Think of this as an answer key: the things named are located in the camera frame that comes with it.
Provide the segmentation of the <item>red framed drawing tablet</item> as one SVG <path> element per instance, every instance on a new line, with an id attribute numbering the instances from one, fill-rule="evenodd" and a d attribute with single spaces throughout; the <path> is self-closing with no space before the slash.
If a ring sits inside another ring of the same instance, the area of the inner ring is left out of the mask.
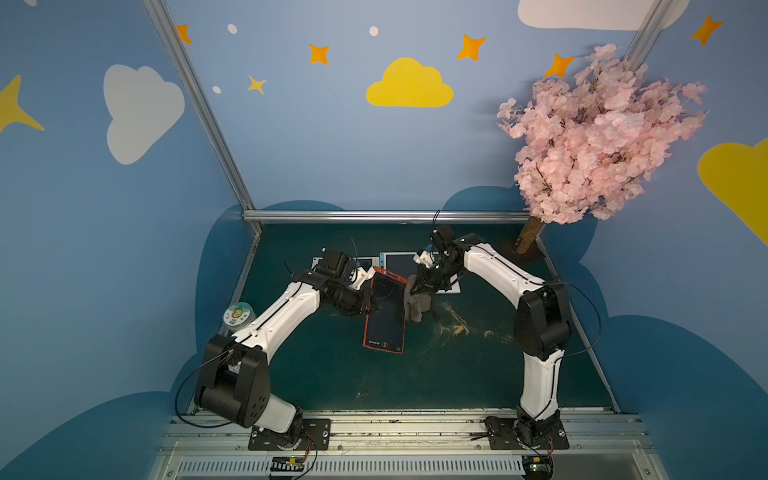
<path id="1" fill-rule="evenodd" d="M 407 281 L 379 267 L 375 267 L 374 272 L 363 346 L 381 352 L 402 354 L 405 344 L 403 298 Z"/>

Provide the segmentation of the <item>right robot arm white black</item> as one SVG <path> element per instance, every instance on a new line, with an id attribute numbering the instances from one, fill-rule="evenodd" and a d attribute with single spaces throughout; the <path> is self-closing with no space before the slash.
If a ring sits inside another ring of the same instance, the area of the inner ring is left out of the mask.
<path id="1" fill-rule="evenodd" d="M 561 363 L 571 337 L 567 290 L 527 272 L 476 234 L 455 236 L 444 226 L 413 256 L 417 273 L 407 288 L 411 299 L 449 290 L 461 273 L 486 281 L 515 308 L 514 338 L 523 351 L 524 386 L 518 405 L 523 427 L 535 432 L 559 417 L 557 392 Z"/>

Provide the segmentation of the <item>grey blue wiping cloth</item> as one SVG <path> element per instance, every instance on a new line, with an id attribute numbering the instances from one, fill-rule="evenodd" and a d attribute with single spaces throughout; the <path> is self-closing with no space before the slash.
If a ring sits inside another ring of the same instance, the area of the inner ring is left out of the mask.
<path id="1" fill-rule="evenodd" d="M 433 295 L 430 293 L 414 292 L 417 275 L 412 274 L 407 278 L 403 295 L 404 320 L 406 322 L 420 323 L 425 312 L 431 310 Z"/>

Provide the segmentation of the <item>white framed drawing tablet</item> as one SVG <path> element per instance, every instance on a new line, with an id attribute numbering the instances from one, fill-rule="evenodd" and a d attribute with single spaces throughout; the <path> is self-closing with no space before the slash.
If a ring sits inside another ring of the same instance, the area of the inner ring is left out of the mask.
<path id="1" fill-rule="evenodd" d="M 321 257 L 314 257 L 312 259 L 311 267 L 314 268 L 317 266 L 319 261 L 321 260 Z M 379 267 L 380 266 L 380 258 L 379 257 L 359 257 L 357 259 L 358 263 L 362 268 L 365 270 L 368 270 L 371 267 Z"/>

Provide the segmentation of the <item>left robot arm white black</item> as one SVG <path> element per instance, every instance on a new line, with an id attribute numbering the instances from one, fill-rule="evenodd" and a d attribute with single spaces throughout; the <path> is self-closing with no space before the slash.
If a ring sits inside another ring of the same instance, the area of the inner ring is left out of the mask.
<path id="1" fill-rule="evenodd" d="M 280 346 L 321 306 L 359 315 L 370 304 L 376 268 L 326 249 L 315 267 L 292 276 L 260 315 L 209 340 L 194 394 L 196 406 L 244 428 L 286 434 L 300 427 L 300 409 L 271 392 L 269 365 Z"/>

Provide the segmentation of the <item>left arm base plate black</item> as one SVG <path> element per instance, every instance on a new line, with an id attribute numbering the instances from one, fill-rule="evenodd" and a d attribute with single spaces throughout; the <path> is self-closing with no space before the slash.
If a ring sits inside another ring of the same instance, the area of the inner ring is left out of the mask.
<path id="1" fill-rule="evenodd" d="M 253 427 L 247 448 L 250 451 L 325 451 L 329 447 L 331 420 L 302 417 L 294 420 L 286 432 Z"/>

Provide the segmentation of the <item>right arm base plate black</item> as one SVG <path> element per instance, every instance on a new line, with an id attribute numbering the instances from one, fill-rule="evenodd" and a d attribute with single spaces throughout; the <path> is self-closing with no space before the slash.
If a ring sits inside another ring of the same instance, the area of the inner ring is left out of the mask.
<path id="1" fill-rule="evenodd" d="M 570 443 L 556 413 L 545 420 L 488 416 L 483 424 L 492 450 L 568 450 Z"/>

